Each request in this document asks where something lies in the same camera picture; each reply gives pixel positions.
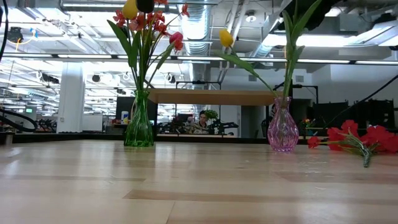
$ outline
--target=wooden tabletop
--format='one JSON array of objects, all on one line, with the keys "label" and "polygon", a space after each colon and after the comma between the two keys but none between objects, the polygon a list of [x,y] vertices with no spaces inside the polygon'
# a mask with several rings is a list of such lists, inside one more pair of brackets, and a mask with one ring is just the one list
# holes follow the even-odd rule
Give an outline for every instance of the wooden tabletop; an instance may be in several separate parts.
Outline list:
[{"label": "wooden tabletop", "polygon": [[0,148],[1,223],[395,224],[398,156],[264,144]]}]

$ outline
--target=black cable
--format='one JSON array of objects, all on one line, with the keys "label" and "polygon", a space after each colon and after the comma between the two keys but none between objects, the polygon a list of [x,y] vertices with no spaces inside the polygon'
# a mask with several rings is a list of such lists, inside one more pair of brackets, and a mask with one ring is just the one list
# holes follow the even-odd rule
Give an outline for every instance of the black cable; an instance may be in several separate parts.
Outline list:
[{"label": "black cable", "polygon": [[329,125],[335,121],[336,118],[338,118],[340,115],[342,115],[345,111],[350,110],[351,108],[353,108],[356,105],[361,104],[362,102],[365,102],[366,100],[370,99],[372,96],[378,94],[381,90],[385,89],[385,87],[387,87],[388,85],[390,85],[393,81],[395,81],[398,78],[398,75],[396,75],[394,78],[392,78],[390,81],[388,81],[386,84],[384,84],[382,87],[380,87],[378,90],[376,90],[374,93],[370,94],[368,97],[366,97],[365,99],[353,104],[352,106],[346,108],[345,110],[343,110],[342,112],[340,112],[338,115],[336,115],[331,121],[329,121],[329,123],[327,123],[324,127],[323,130],[325,130],[327,127],[329,127]]},{"label": "black cable", "polygon": [[23,127],[23,126],[21,126],[21,125],[19,125],[19,124],[14,123],[13,121],[11,121],[11,120],[9,120],[9,119],[7,119],[7,118],[5,118],[4,116],[0,116],[0,121],[2,121],[2,122],[4,122],[4,123],[6,123],[6,124],[12,126],[13,128],[16,128],[16,129],[18,129],[18,130],[20,130],[20,131],[24,131],[24,132],[34,132],[34,131],[36,131],[36,129],[37,129],[37,123],[36,123],[36,121],[34,121],[34,120],[31,119],[31,118],[28,118],[28,117],[26,117],[26,116],[24,116],[24,115],[21,115],[21,114],[19,114],[19,113],[15,113],[15,112],[12,112],[12,111],[6,111],[6,110],[3,110],[3,109],[0,109],[0,112],[6,113],[6,114],[10,114],[10,115],[13,115],[13,116],[17,116],[17,117],[20,117],[20,118],[23,118],[23,119],[29,121],[30,123],[32,123],[33,126],[34,126],[34,129],[25,128],[25,127]]},{"label": "black cable", "polygon": [[7,43],[7,36],[8,36],[8,6],[7,6],[7,1],[2,0],[2,3],[4,4],[4,11],[6,13],[6,27],[4,28],[4,37],[2,39],[2,45],[1,45],[1,50],[0,50],[0,62],[2,59],[2,55],[4,53],[4,49],[6,48],[6,43]]}]

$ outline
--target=wooden shelf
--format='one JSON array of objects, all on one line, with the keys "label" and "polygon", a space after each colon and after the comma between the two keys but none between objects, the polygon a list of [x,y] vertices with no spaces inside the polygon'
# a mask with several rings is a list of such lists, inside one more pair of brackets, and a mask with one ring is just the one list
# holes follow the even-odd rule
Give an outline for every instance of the wooden shelf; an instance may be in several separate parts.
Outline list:
[{"label": "wooden shelf", "polygon": [[149,99],[154,103],[196,105],[269,106],[274,104],[274,95],[269,91],[151,89]]}]

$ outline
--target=person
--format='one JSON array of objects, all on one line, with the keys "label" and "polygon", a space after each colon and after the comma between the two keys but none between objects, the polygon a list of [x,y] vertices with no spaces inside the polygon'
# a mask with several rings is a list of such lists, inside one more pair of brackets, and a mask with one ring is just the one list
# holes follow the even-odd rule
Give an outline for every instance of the person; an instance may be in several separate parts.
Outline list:
[{"label": "person", "polygon": [[199,122],[195,123],[193,125],[193,134],[208,134],[207,130],[207,116],[205,114],[205,111],[201,111],[199,113]]}]

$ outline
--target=tulip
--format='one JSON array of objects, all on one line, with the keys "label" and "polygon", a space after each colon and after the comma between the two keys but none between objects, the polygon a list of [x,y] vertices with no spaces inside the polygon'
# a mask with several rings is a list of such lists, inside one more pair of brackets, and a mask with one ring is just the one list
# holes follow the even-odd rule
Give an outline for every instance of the tulip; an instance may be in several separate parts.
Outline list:
[{"label": "tulip", "polygon": [[224,47],[230,47],[234,43],[232,35],[226,29],[220,30],[220,42]]},{"label": "tulip", "polygon": [[127,0],[122,8],[122,14],[127,19],[133,19],[138,14],[136,0]]},{"label": "tulip", "polygon": [[137,0],[137,8],[141,12],[151,13],[154,11],[155,1],[154,0]]},{"label": "tulip", "polygon": [[179,42],[182,42],[183,38],[184,38],[184,36],[180,32],[176,32],[173,35],[171,35],[171,37],[169,39],[169,42],[170,42],[170,44],[172,42],[175,42],[176,40],[179,41]]}]

